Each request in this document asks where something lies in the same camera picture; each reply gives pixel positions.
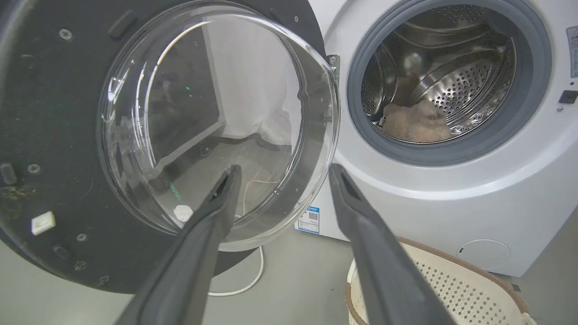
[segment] basket rim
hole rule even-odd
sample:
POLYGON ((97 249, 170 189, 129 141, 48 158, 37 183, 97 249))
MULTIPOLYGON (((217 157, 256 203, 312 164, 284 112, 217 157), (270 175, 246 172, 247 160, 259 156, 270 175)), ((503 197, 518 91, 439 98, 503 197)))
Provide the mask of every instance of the basket rim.
MULTIPOLYGON (((526 304, 522 301, 522 298, 520 298, 520 296, 514 291, 514 289, 512 289, 510 286, 508 286, 506 282, 502 281, 497 276, 495 276, 495 275, 493 275, 487 271, 484 271, 483 269, 481 269, 481 268, 479 268, 473 264, 469 264, 466 261, 462 261, 455 256, 444 253, 441 250, 431 248, 427 245, 423 245, 422 243, 412 241, 411 239, 407 239, 407 238, 403 238, 403 237, 397 237, 397 239, 400 243, 404 243, 406 245, 415 247, 417 249, 421 249, 425 252, 437 255, 437 256, 445 259, 445 260, 456 263, 459 266, 465 267, 465 268, 469 269, 470 271, 473 271, 473 272, 487 278, 488 280, 490 280, 490 281, 494 282, 495 284, 497 284, 498 286, 500 286, 505 292, 508 293, 508 295, 510 295, 510 297, 516 303, 516 306, 518 306, 520 314, 528 313, 528 308, 526 307, 526 304)), ((351 266, 349 267, 349 272, 347 273, 347 283, 345 284, 345 303, 347 305, 347 309, 349 310, 349 313, 351 314, 353 319, 359 325, 368 325, 361 318, 361 316, 357 313, 357 311, 355 310, 355 307, 353 307, 353 302, 351 300, 351 280, 352 280, 353 272, 355 269, 357 269, 357 265, 355 264, 355 260, 353 260, 353 262, 351 262, 351 266)))

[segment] transparent door glass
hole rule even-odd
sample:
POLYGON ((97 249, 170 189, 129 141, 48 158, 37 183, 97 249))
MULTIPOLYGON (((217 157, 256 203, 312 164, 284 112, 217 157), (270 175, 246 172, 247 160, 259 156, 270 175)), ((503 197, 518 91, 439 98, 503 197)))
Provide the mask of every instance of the transparent door glass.
POLYGON ((339 127, 325 59, 291 31, 228 2, 153 18, 114 62, 101 99, 106 170, 137 217, 178 232, 222 172, 242 169, 221 250, 275 238, 311 203, 339 127))

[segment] basket handle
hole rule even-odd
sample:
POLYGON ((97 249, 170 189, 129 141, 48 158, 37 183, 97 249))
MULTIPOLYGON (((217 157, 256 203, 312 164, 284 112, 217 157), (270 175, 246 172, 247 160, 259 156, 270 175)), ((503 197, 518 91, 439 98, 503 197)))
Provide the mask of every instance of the basket handle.
POLYGON ((531 318, 528 313, 523 313, 521 315, 521 320, 522 322, 520 323, 520 325, 538 325, 536 321, 533 318, 531 318))

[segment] beige stuffed animal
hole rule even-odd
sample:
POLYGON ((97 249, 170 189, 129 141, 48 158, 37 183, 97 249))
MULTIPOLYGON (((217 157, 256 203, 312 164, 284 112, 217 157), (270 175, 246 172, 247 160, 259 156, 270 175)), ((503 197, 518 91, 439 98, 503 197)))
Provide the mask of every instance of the beige stuffed animal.
POLYGON ((437 142, 451 137, 447 115, 432 102, 421 101, 411 108, 389 104, 383 109, 382 126, 389 136, 410 142, 437 142))

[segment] perforated basket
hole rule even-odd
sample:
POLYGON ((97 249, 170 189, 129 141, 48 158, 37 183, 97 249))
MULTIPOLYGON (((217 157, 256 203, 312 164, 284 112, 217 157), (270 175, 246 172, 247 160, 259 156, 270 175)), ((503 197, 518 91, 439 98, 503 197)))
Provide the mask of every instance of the perforated basket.
MULTIPOLYGON (((399 238, 400 243, 459 325, 536 325, 507 284, 488 272, 431 247, 399 238)), ((345 287, 350 325, 367 325, 355 260, 345 287)))

